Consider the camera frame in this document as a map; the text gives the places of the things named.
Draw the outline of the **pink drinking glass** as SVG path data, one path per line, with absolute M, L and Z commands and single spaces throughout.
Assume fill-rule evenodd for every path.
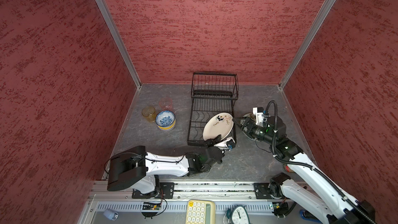
M 169 97 L 164 97 L 159 100 L 159 106 L 163 111 L 174 111 L 173 101 Z

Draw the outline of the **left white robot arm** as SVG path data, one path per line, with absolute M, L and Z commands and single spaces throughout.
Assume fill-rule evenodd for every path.
M 208 173 L 221 164 L 227 150 L 236 147 L 230 137 L 222 141 L 221 136 L 205 141 L 206 149 L 201 153 L 189 152 L 178 157 L 161 156 L 146 151 L 145 146 L 136 146 L 109 159 L 107 190 L 122 191 L 128 188 L 139 191 L 150 198 L 161 192 L 160 175 L 177 177 Z

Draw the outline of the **blue floral white bowl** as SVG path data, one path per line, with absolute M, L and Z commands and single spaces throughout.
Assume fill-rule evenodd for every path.
M 174 123 L 175 114 L 171 111 L 161 111 L 157 114 L 155 123 L 157 126 L 167 127 Z

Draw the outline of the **mint green plate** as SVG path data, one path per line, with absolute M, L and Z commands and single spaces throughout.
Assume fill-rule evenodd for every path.
M 243 116 L 243 118 L 250 118 L 251 120 L 253 120 L 254 122 L 256 122 L 256 116 L 253 113 L 247 113 Z

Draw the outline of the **amber drinking glass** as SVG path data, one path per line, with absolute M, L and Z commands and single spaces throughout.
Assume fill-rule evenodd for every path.
M 142 116 L 148 122 L 155 122 L 157 112 L 154 106 L 146 106 L 142 109 Z

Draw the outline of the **yellow bowl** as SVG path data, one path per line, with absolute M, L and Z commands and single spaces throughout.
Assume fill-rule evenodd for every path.
M 171 129 L 174 128 L 174 126 L 175 126 L 175 122 L 172 123 L 171 125 L 167 126 L 167 127 L 158 126 L 158 128 L 161 129 L 161 130 L 171 130 Z

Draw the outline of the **cream plate gold rim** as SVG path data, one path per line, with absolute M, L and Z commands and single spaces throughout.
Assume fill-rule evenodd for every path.
M 221 140 L 226 138 L 234 126 L 233 116 L 229 113 L 219 113 L 213 116 L 205 125 L 203 130 L 204 141 L 215 139 L 221 136 Z

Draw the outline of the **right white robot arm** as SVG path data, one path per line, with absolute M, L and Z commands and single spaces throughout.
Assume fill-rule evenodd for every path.
M 235 118 L 234 123 L 254 141 L 269 144 L 273 157 L 299 175 L 313 190 L 309 192 L 290 176 L 280 173 L 269 181 L 269 194 L 275 199 L 289 198 L 304 207 L 322 224 L 373 224 L 375 209 L 358 201 L 326 176 L 303 149 L 287 138 L 286 125 L 275 116 L 262 123 L 249 116 Z

